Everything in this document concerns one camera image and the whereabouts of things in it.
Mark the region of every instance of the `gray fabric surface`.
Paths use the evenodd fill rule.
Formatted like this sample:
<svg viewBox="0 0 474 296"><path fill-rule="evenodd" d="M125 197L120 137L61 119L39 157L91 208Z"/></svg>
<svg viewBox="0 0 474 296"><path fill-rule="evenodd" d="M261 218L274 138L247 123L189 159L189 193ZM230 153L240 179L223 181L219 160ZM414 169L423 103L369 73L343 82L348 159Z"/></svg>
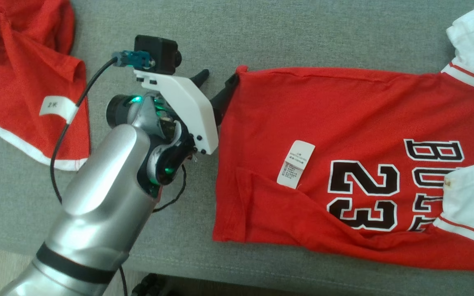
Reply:
<svg viewBox="0 0 474 296"><path fill-rule="evenodd" d="M183 62L177 75L211 70L202 88L209 97L240 64L251 69L338 66L437 72L454 51L445 29L474 8L474 0L73 4L78 20L73 54L86 62L87 77L111 52L131 49L137 34L162 36L179 43ZM111 69L98 80L89 95L94 147L109 131L105 108L111 97L137 91L141 87L131 69ZM390 266L297 247L212 242L217 156L199 156L187 169L182 199L151 217L127 268L306 294L474 295L472 272ZM58 172L61 188L72 175ZM172 198L179 186L167 187L163 200ZM33 254L58 210L48 167L0 139L0 248Z"/></svg>

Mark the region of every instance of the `white hem trim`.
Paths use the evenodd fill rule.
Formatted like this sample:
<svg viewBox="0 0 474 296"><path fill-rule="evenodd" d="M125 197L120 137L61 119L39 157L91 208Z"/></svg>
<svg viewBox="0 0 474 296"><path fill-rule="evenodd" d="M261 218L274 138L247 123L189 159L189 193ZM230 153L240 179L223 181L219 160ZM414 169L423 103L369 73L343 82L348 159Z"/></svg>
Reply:
<svg viewBox="0 0 474 296"><path fill-rule="evenodd" d="M13 146L23 151L25 154L32 157L36 161L43 163L44 165L51 164L51 159L49 157L46 157L38 148L23 141L23 139L14 135L10 131L2 129L2 127L0 127L0 137L2 137L2 139L7 141L8 143L11 143ZM80 160L56 160L54 162L54 167L56 169L64 171L77 171L86 161L87 158Z"/></svg>
<svg viewBox="0 0 474 296"><path fill-rule="evenodd" d="M464 73L460 71L459 69L456 69L454 67L451 67L451 65L447 65L441 73L447 73L451 77L460 80L463 83L469 84L470 86L474 86L474 77L471 75L468 75L467 73Z"/></svg>
<svg viewBox="0 0 474 296"><path fill-rule="evenodd" d="M464 228L464 227L457 226L457 225L451 225L440 218L437 218L433 222L433 225L445 231L453 232L453 234L459 234L461 236L465 236L466 238L474 240L474 231Z"/></svg>

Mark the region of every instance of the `silver robot arm segment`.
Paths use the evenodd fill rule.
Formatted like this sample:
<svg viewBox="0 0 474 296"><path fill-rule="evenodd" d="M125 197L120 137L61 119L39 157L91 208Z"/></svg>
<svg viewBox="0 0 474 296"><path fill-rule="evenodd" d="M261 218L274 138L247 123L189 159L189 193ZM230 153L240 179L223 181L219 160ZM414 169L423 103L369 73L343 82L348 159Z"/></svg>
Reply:
<svg viewBox="0 0 474 296"><path fill-rule="evenodd" d="M150 146L137 127L113 129L67 187L36 258L0 296L102 295L158 203L137 180Z"/></svg>

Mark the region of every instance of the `black cable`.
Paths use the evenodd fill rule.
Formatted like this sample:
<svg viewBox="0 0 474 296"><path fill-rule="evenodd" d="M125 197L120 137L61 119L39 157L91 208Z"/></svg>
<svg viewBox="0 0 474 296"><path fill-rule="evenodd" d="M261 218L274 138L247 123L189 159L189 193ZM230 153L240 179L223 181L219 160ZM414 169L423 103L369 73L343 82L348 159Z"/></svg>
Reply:
<svg viewBox="0 0 474 296"><path fill-rule="evenodd" d="M124 268L120 266L120 277L122 278L122 287L124 288L124 296L128 296L128 284L125 282Z"/></svg>
<svg viewBox="0 0 474 296"><path fill-rule="evenodd" d="M100 75L102 75L102 73L104 73L107 68L109 68L115 62L117 62L117 60L118 58L111 58L109 62L106 62L105 65L103 65L96 72L96 74L94 74L91 80L89 80L89 83L87 83L85 90L81 93L81 96L79 97L76 103L77 108L79 108L81 103L83 103L83 100L87 96L87 93L89 92L93 84L96 82L98 77L100 77ZM69 125L70 124L68 123L63 128L62 134L60 135L60 138L58 139L58 142L56 143L56 146L54 147L54 152L52 153L52 157L51 157L51 182L52 182L52 187L54 188L54 193L56 193L56 197L58 198L58 201L60 201L60 204L62 203L62 195L60 194L60 190L58 190L58 185L56 184L56 176L54 176L54 162L56 161L56 156L58 155L58 151L60 150L60 146L62 145L63 138L65 137L65 134L67 133Z"/></svg>
<svg viewBox="0 0 474 296"><path fill-rule="evenodd" d="M153 210L153 213L157 213L157 212L160 212L161 210L164 210L165 208L167 208L168 206L171 206L172 204L174 204L175 202L177 202L177 200L179 200L179 197L182 195L182 193L184 193L184 190L186 189L186 168L184 167L184 165L182 165L182 172L184 173L184 176L182 178L182 188L180 189L179 193L177 194L177 196L170 202L168 202L167 204L164 204L163 206L161 206L160 208L156 208Z"/></svg>

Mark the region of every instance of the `white label tag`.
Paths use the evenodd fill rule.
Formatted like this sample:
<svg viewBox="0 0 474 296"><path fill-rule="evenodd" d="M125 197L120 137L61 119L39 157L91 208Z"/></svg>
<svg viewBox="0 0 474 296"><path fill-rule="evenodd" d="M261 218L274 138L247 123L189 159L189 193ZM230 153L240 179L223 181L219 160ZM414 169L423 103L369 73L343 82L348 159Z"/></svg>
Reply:
<svg viewBox="0 0 474 296"><path fill-rule="evenodd" d="M67 124L71 124L74 116L76 116L76 112L78 112L76 104L68 97L51 95L43 99L39 114L40 116L56 114L62 116L67 121Z"/></svg>
<svg viewBox="0 0 474 296"><path fill-rule="evenodd" d="M295 141L284 159L281 171L277 176L277 183L295 189L314 148L316 146L310 143Z"/></svg>

